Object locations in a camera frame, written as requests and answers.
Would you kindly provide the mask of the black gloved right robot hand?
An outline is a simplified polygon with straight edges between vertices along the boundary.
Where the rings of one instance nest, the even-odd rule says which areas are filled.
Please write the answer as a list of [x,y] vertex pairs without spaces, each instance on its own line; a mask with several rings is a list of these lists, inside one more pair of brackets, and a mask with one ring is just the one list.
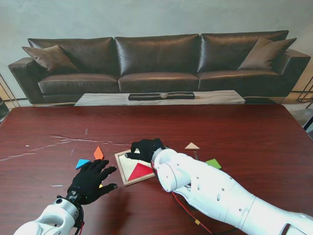
[[167,149],[160,138],[142,139],[131,144],[130,152],[125,154],[126,158],[140,160],[150,163],[162,150]]

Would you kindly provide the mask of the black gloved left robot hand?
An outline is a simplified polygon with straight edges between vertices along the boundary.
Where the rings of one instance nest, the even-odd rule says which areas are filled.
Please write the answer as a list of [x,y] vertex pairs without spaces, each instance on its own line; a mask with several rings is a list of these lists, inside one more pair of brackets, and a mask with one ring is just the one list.
[[83,165],[73,178],[66,199],[74,204],[88,205],[115,190],[117,184],[114,183],[100,187],[102,182],[116,171],[116,167],[107,167],[108,164],[108,160],[95,160]]

